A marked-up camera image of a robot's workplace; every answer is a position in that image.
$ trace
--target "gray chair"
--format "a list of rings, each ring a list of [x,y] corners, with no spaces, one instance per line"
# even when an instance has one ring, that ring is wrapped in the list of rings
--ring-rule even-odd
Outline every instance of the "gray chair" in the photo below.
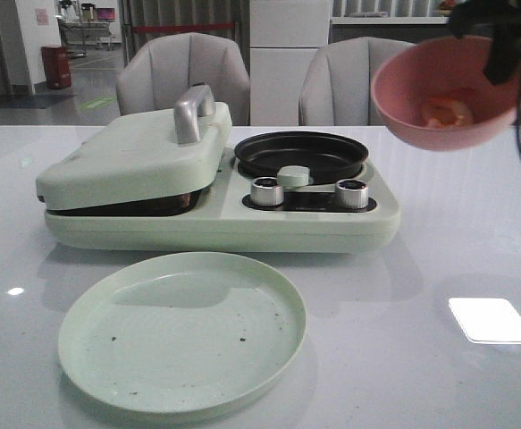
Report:
[[[379,66],[412,43],[353,38],[315,53],[299,96],[299,124],[382,125],[370,95]]]
[[[117,78],[121,115],[169,109],[191,86],[205,83],[229,106],[232,123],[247,125],[250,78],[228,38],[185,33],[147,42]]]

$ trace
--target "green floor marking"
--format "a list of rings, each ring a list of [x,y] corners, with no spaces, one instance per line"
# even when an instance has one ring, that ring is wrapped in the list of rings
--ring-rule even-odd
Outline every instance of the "green floor marking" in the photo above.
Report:
[[[80,110],[83,109],[97,109],[98,107],[103,107],[104,105],[109,105],[113,101],[117,100],[117,97],[113,96],[101,96],[94,98],[93,100],[89,100],[88,102],[80,105]]]

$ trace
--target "shelf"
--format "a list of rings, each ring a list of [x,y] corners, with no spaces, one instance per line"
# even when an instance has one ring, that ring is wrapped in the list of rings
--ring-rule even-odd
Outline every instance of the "shelf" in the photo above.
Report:
[[[332,26],[335,25],[445,25],[444,16],[410,16],[392,18],[351,18],[348,16],[332,17]]]

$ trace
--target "food in bowl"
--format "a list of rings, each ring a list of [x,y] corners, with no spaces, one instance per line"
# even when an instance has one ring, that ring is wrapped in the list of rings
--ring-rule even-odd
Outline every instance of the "food in bowl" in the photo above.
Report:
[[[460,93],[474,92],[471,88],[460,88],[435,97],[428,97],[421,104],[421,117],[427,128],[463,127],[475,120],[468,105],[460,101]]]

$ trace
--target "appliance lid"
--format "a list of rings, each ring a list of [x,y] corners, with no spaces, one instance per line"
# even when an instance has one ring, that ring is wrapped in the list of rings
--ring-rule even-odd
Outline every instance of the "appliance lid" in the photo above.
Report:
[[[196,119],[200,140],[193,142],[178,139],[173,109],[117,118],[38,176],[38,198],[47,209],[69,210],[205,188],[231,131],[228,106],[214,107],[213,114]]]

